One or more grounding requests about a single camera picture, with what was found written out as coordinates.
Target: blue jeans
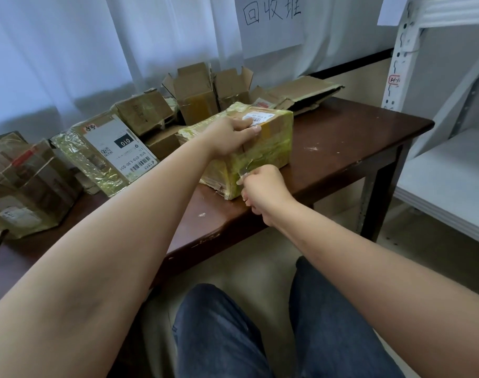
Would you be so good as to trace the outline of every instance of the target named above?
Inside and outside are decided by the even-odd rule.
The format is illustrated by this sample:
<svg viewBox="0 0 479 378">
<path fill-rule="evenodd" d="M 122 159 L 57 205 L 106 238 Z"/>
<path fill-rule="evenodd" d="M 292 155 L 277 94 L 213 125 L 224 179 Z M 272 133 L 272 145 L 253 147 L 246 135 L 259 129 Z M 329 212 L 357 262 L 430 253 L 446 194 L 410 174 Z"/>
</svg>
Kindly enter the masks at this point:
<svg viewBox="0 0 479 378">
<path fill-rule="evenodd" d="M 304 257 L 289 299 L 297 377 L 388 377 L 403 373 L 373 329 Z M 176 314 L 179 378 L 274 377 L 259 329 L 224 292 L 199 284 Z"/>
</svg>

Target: left hand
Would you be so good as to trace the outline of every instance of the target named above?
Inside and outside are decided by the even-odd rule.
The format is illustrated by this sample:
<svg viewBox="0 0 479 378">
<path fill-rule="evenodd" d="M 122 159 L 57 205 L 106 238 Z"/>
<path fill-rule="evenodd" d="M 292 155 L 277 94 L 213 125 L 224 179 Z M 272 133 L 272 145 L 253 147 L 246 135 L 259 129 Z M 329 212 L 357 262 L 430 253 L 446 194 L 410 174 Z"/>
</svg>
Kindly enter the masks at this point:
<svg viewBox="0 0 479 378">
<path fill-rule="evenodd" d="M 205 141 L 213 158 L 220 158 L 238 149 L 261 132 L 260 126 L 250 127 L 251 119 L 219 118 L 212 122 L 198 138 Z"/>
</svg>

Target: white curtain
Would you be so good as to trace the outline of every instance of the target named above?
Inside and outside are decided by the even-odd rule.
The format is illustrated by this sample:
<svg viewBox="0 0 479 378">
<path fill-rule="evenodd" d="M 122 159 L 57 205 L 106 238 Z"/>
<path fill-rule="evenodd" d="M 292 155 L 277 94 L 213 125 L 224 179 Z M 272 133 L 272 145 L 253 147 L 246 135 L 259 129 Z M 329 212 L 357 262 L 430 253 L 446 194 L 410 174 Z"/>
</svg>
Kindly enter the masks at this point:
<svg viewBox="0 0 479 378">
<path fill-rule="evenodd" d="M 301 1 L 305 44 L 244 60 L 234 0 L 0 0 L 0 133 L 49 137 L 199 61 L 270 87 L 394 44 L 382 0 Z"/>
</svg>

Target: wooden table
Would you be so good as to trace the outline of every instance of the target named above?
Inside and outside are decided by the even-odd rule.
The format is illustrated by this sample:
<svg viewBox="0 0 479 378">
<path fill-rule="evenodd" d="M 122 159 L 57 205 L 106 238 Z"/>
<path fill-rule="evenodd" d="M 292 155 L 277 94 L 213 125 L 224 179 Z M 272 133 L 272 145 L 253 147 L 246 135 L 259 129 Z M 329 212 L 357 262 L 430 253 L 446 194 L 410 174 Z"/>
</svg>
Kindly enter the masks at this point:
<svg viewBox="0 0 479 378">
<path fill-rule="evenodd" d="M 281 169 L 298 201 L 314 202 L 376 174 L 361 235 L 376 240 L 412 140 L 431 120 L 330 98 L 294 120 L 290 165 Z M 0 299 L 63 234 L 106 201 L 83 195 L 54 229 L 0 246 Z M 153 285 L 264 229 L 241 199 L 226 201 L 198 185 Z"/>
</svg>

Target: leg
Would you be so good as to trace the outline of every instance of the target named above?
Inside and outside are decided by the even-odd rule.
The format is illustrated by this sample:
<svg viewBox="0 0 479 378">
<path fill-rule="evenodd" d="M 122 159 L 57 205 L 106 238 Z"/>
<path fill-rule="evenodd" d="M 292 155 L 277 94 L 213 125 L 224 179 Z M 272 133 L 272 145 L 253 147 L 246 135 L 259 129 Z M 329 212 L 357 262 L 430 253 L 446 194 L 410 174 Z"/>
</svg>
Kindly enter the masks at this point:
<svg viewBox="0 0 479 378">
<path fill-rule="evenodd" d="M 366 215 L 363 217 L 363 222 L 359 220 L 357 226 L 362 237 L 372 241 L 378 238 L 410 147 L 411 141 L 400 145 L 395 162 L 380 169 L 376 173 L 370 194 L 363 194 L 362 198 L 369 198 L 369 203 L 363 202 L 362 205 L 367 206 Z"/>
<path fill-rule="evenodd" d="M 176 314 L 178 377 L 273 377 L 261 333 L 239 306 L 211 284 L 187 293 Z"/>
<path fill-rule="evenodd" d="M 304 257 L 296 263 L 289 314 L 297 377 L 402 378 L 374 330 Z"/>
</svg>

